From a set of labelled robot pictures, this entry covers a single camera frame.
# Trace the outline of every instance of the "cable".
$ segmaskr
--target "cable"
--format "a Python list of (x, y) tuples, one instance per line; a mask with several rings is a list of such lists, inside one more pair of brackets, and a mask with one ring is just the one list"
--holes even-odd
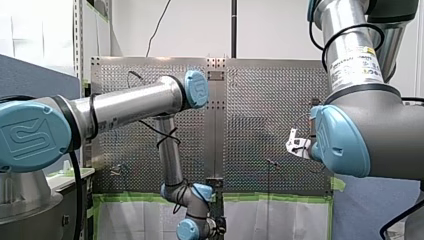
[(163, 10), (162, 15), (161, 15), (161, 16), (160, 16), (160, 18), (159, 18), (158, 24), (156, 25), (155, 32), (154, 32), (154, 33), (153, 33), (153, 35), (150, 37), (150, 40), (149, 40), (149, 46), (147, 47), (146, 57), (148, 57), (148, 56), (149, 56), (149, 53), (150, 53), (150, 47), (152, 46), (153, 38), (155, 38), (156, 33), (158, 32), (158, 29), (159, 29), (160, 23), (162, 22), (162, 19), (163, 19), (163, 17), (165, 16), (166, 10), (168, 10), (168, 6), (169, 6), (169, 4), (170, 4), (170, 3), (171, 3), (171, 0), (168, 0), (168, 2), (166, 3), (165, 9)]
[(322, 51), (322, 55), (321, 55), (321, 62), (322, 62), (322, 66), (324, 67), (324, 69), (325, 69), (325, 71), (327, 72), (328, 71), (328, 69), (327, 69), (327, 64), (326, 64), (326, 62), (325, 62), (325, 60), (326, 60), (326, 57), (327, 57), (327, 52), (328, 52), (328, 49), (330, 48), (330, 46), (331, 46), (331, 44), (338, 38), (338, 37), (340, 37), (343, 33), (345, 33), (345, 32), (347, 32), (347, 31), (349, 31), (349, 30), (351, 30), (351, 29), (355, 29), (355, 28), (363, 28), (363, 27), (366, 27), (366, 28), (371, 28), (371, 29), (373, 29), (373, 30), (375, 30), (375, 31), (377, 31), (379, 34), (380, 34), (380, 42), (379, 42), (379, 44), (378, 44), (378, 46), (375, 48), (375, 50), (378, 50), (382, 45), (383, 45), (383, 43), (384, 43), (384, 38), (385, 38), (385, 35), (384, 35), (384, 32), (383, 32), (383, 30), (381, 30), (379, 27), (377, 27), (376, 25), (373, 25), (373, 24), (370, 24), (370, 23), (362, 23), (362, 24), (357, 24), (357, 25), (353, 25), (353, 26), (350, 26), (350, 27), (346, 27), (346, 28), (343, 28), (342, 30), (340, 30), (340, 31), (338, 31), (336, 34), (334, 34), (328, 41), (327, 41), (327, 43), (325, 44), (325, 46), (324, 46), (324, 50)]
[(82, 228), (82, 215), (83, 215), (83, 209), (82, 209), (82, 191), (83, 191), (83, 184), (81, 179), (81, 172), (79, 169), (78, 159), (75, 155), (75, 152), (72, 151), (69, 153), (69, 157), (71, 158), (72, 166), (74, 169), (74, 177), (75, 177), (75, 187), (77, 190), (77, 216), (75, 218), (75, 232), (74, 232), (74, 240), (80, 239), (80, 233)]
[(34, 100), (35, 97), (26, 96), (26, 95), (12, 95), (0, 98), (0, 103), (10, 102), (10, 101), (28, 101)]
[(140, 79), (140, 81), (143, 81), (143, 77), (141, 77), (140, 74), (138, 74), (136, 71), (128, 71), (128, 74), (127, 74), (127, 85), (128, 85), (128, 88), (131, 88), (130, 81), (129, 81), (130, 74), (136, 76), (138, 79)]
[(403, 97), (402, 101), (404, 102), (424, 102), (424, 98), (420, 97)]
[[(138, 74), (137, 72), (135, 72), (135, 71), (128, 71), (128, 74), (127, 74), (127, 84), (128, 84), (128, 88), (131, 88), (131, 86), (130, 86), (130, 82), (129, 82), (129, 80), (128, 80), (128, 78), (129, 78), (130, 74), (132, 74), (132, 75), (136, 76), (136, 77), (137, 77), (140, 81), (142, 81), (142, 80), (143, 80), (143, 77), (141, 77), (141, 75), (140, 75), (140, 74)], [(171, 139), (174, 139), (175, 141), (177, 141), (177, 144), (178, 144), (178, 145), (180, 145), (180, 144), (181, 144), (181, 140), (180, 140), (180, 139), (178, 139), (177, 137), (172, 136), (172, 134), (173, 134), (175, 131), (177, 131), (177, 129), (178, 129), (177, 127), (175, 127), (174, 129), (172, 129), (172, 130), (171, 130), (171, 131), (167, 134), (167, 133), (161, 132), (161, 131), (157, 130), (156, 128), (154, 128), (154, 127), (150, 126), (150, 124), (146, 123), (146, 122), (145, 122), (145, 121), (143, 121), (143, 120), (138, 120), (138, 122), (142, 123), (144, 126), (148, 127), (150, 130), (154, 131), (155, 133), (157, 133), (157, 134), (160, 134), (160, 135), (164, 136), (164, 138), (162, 138), (159, 142), (157, 142), (157, 143), (156, 143), (156, 147), (157, 147), (157, 148), (159, 148), (159, 145), (160, 145), (163, 141), (165, 141), (166, 139), (168, 139), (168, 138), (171, 138)]]
[(319, 50), (321, 50), (321, 51), (323, 51), (324, 50), (324, 48), (323, 47), (321, 47), (316, 41), (315, 41), (315, 38), (314, 38), (314, 33), (313, 33), (313, 31), (312, 31), (312, 24), (313, 24), (313, 21), (311, 21), (311, 22), (309, 22), (309, 38), (311, 38), (311, 41), (312, 41), (312, 43), (314, 44), (314, 46), (316, 47), (316, 48), (318, 48)]
[(315, 12), (315, 10), (316, 10), (316, 8), (317, 8), (317, 6), (318, 6), (318, 4), (320, 3), (321, 1), (316, 1), (315, 2), (315, 5), (314, 5), (314, 7), (313, 7), (313, 9), (312, 9), (312, 16), (311, 16), (311, 21), (309, 21), (309, 38), (311, 39), (311, 41), (312, 41), (312, 43), (315, 45), (315, 47), (316, 48), (318, 48), (319, 50), (321, 50), (321, 51), (323, 51), (324, 50), (324, 48), (323, 47), (321, 47), (316, 41), (315, 41), (315, 38), (314, 38), (314, 33), (313, 33), (313, 31), (312, 31), (312, 25), (313, 25), (313, 23), (314, 23), (314, 12)]
[[(10, 101), (28, 101), (34, 100), (34, 97), (25, 96), (25, 95), (14, 95), (0, 98), (0, 103), (10, 102)], [(82, 207), (82, 199), (83, 199), (83, 185), (81, 179), (81, 172), (79, 169), (78, 159), (75, 155), (75, 151), (69, 153), (69, 157), (71, 158), (71, 163), (74, 169), (74, 177), (75, 177), (75, 187), (77, 190), (77, 213), (75, 219), (75, 230), (74, 230), (74, 240), (80, 239), (80, 233), (82, 228), (82, 218), (83, 218), (83, 207)]]
[(402, 220), (402, 219), (406, 218), (407, 216), (411, 215), (412, 213), (416, 212), (417, 210), (419, 210), (423, 206), (424, 206), (424, 200), (421, 200), (420, 202), (418, 202), (414, 206), (410, 207), (409, 209), (407, 209), (403, 213), (399, 214), (398, 216), (396, 216), (395, 218), (390, 220), (388, 223), (384, 224), (384, 226), (381, 227), (381, 229), (380, 229), (380, 237), (383, 240), (386, 240), (385, 233), (389, 228), (391, 228), (393, 225), (395, 225), (395, 223), (399, 222), (400, 220)]
[(205, 199), (205, 197), (200, 193), (200, 191), (197, 189), (196, 186), (190, 184), (188, 182), (188, 180), (186, 178), (183, 179), (182, 184), (184, 185), (184, 187), (181, 187), (178, 192), (177, 192), (177, 199), (176, 199), (176, 203), (174, 206), (174, 209), (172, 210), (172, 214), (176, 214), (182, 207), (182, 200), (184, 198), (185, 193), (187, 192), (187, 189), (189, 187), (192, 187), (194, 189), (194, 191), (196, 191), (196, 193), (200, 196), (200, 198), (202, 199), (202, 201), (206, 204), (206, 206), (208, 207), (208, 212), (210, 212), (210, 206), (209, 206), (209, 202)]

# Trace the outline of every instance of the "perforated metal panel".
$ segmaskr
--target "perforated metal panel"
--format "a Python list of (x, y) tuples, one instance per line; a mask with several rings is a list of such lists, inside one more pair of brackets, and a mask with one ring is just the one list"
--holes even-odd
[[(290, 129), (309, 113), (311, 99), (322, 101), (328, 95), (319, 62), (228, 60), (226, 73), (226, 191), (326, 194), (330, 180), (320, 171), (322, 165), (285, 149)], [(307, 121), (304, 116), (299, 122), (303, 137)], [(269, 168), (268, 160), (277, 162), (279, 169)]]
[[(183, 79), (187, 70), (205, 72), (205, 59), (96, 58), (93, 60), (92, 90), (107, 93), (155, 82), (160, 76)], [(129, 71), (138, 73), (143, 80)], [(153, 120), (146, 120), (154, 126)], [(176, 115), (177, 136), (184, 176), (204, 182), (204, 109)], [(158, 192), (163, 183), (156, 135), (141, 123), (99, 135), (93, 142), (96, 192)]]
[[(311, 99), (327, 96), (326, 74), (318, 61), (98, 58), (92, 64), (92, 88), (98, 93), (151, 83), (163, 75), (183, 78), (192, 69), (210, 76), (208, 106), (176, 118), (183, 174), (190, 181), (224, 177), (227, 192), (330, 191), (329, 177), (312, 173), (321, 164), (285, 150), (290, 128), (309, 112)], [(307, 120), (299, 122), (304, 136)], [(139, 123), (101, 134), (92, 150), (98, 171), (95, 191), (158, 192), (163, 175), (155, 141), (155, 134)], [(268, 159), (280, 169), (269, 167)], [(111, 170), (118, 166), (120, 174), (114, 175)]]

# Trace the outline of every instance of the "warning label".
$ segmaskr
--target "warning label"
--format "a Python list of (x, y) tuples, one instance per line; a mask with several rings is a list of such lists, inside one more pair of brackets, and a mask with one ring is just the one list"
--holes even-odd
[(360, 82), (383, 82), (380, 66), (372, 48), (352, 49), (330, 66), (333, 89)]

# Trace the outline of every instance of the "white wall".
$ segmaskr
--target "white wall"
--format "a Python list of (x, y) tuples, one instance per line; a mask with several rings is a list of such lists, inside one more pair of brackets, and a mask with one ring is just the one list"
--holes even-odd
[[(167, 0), (112, 1), (112, 55), (144, 56)], [(238, 57), (320, 59), (309, 40), (308, 0), (238, 1)], [(419, 93), (419, 17), (409, 24), (393, 79), (403, 95)], [(321, 42), (321, 33), (314, 30)], [(150, 56), (223, 57), (231, 53), (230, 0), (172, 1)]]

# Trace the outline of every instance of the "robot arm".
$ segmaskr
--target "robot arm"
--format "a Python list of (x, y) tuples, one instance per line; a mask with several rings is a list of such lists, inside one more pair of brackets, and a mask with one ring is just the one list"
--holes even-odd
[[(370, 10), (371, 3), (376, 5)], [(424, 108), (403, 105), (399, 91), (383, 80), (393, 69), (403, 30), (384, 29), (386, 34), (392, 32), (397, 37), (388, 37), (388, 42), (383, 42), (378, 61), (370, 34), (374, 31), (365, 19), (370, 11), (368, 21), (393, 26), (391, 21), (413, 19), (417, 4), (416, 0), (319, 2), (313, 15), (326, 43), (323, 60), (328, 66), (331, 94), (324, 105), (311, 110), (316, 139), (306, 140), (305, 145), (310, 147), (301, 148), (292, 137), (287, 143), (289, 151), (298, 155), (304, 151), (308, 153), (305, 156), (322, 161), (339, 174), (424, 178), (420, 159), (424, 149)], [(388, 8), (388, 13), (383, 14), (381, 8)], [(384, 64), (383, 72), (379, 62)]]
[[(95, 138), (98, 133), (155, 117), (158, 131), (175, 136), (173, 115), (185, 109), (201, 108), (207, 99), (205, 77), (200, 72), (188, 71), (183, 81), (163, 76), (150, 85), (90, 98), (70, 101), (56, 96), (0, 104), (0, 176), (21, 179), (30, 174), (38, 176), (43, 182), (41, 185), (48, 188), (40, 170), (80, 148), (84, 141)], [(197, 240), (213, 236), (217, 226), (208, 218), (212, 188), (184, 184), (178, 144), (173, 138), (158, 135), (158, 146), (165, 166), (161, 195), (187, 207), (186, 219), (177, 228), (178, 238)], [(43, 192), (49, 198), (47, 190)], [(5, 203), (12, 203), (9, 204), (12, 209), (16, 201), (21, 200), (10, 199)]]

